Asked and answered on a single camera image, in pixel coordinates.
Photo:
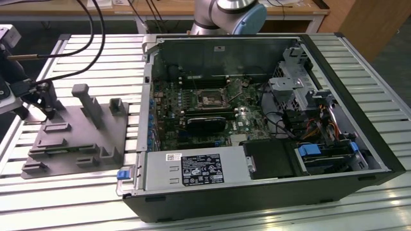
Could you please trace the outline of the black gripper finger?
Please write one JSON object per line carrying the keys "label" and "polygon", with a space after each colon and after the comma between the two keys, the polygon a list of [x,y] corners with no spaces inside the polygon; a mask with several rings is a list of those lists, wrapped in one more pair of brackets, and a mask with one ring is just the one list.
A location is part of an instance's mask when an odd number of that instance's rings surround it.
{"label": "black gripper finger", "polygon": [[37,108],[45,115],[47,119],[53,119],[56,114],[56,92],[52,82],[45,82],[36,87],[39,94]]}
{"label": "black gripper finger", "polygon": [[25,120],[29,116],[29,110],[28,110],[29,104],[24,103],[21,106],[19,106],[15,109],[15,114],[19,116],[21,120]]}

